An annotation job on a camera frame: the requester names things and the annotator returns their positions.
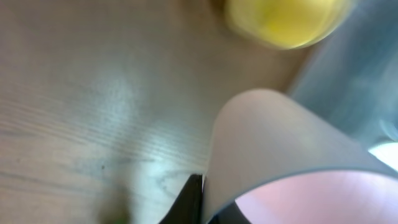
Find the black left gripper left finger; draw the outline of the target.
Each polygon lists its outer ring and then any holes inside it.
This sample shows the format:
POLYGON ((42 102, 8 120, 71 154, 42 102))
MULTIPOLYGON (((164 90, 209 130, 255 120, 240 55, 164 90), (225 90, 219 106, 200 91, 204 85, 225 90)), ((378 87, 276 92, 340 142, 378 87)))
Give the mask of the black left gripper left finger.
POLYGON ((160 224, 199 224, 203 176, 192 174, 160 224))

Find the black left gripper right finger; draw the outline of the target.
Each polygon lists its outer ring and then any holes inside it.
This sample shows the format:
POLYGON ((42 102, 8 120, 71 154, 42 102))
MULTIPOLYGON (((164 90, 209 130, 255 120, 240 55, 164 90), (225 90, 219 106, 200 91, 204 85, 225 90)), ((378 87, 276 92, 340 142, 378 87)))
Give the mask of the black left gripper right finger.
POLYGON ((233 202, 218 212, 208 224, 251 224, 251 222, 243 215, 236 202, 233 202))

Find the pink cup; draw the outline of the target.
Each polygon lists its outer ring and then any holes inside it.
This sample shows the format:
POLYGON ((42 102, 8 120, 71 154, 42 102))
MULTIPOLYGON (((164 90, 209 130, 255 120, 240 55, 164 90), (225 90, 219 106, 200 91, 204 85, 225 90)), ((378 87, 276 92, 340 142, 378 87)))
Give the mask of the pink cup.
POLYGON ((203 196, 203 223, 233 202, 251 223, 397 222, 397 172, 271 90, 220 111, 203 196))

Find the yellow cup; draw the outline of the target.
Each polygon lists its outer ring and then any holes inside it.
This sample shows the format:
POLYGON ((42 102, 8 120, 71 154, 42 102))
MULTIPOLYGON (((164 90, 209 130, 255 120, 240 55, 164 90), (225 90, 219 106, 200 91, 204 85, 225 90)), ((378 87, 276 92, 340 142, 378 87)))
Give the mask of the yellow cup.
POLYGON ((352 0, 228 0, 230 28, 245 38, 277 49, 316 44, 350 15, 352 0))

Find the clear plastic storage bin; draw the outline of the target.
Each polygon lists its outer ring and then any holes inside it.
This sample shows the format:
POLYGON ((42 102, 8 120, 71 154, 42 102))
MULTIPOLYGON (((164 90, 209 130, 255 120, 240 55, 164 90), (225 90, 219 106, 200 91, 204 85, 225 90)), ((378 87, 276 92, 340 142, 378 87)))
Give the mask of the clear plastic storage bin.
POLYGON ((397 169, 397 0, 358 1, 290 96, 397 169))

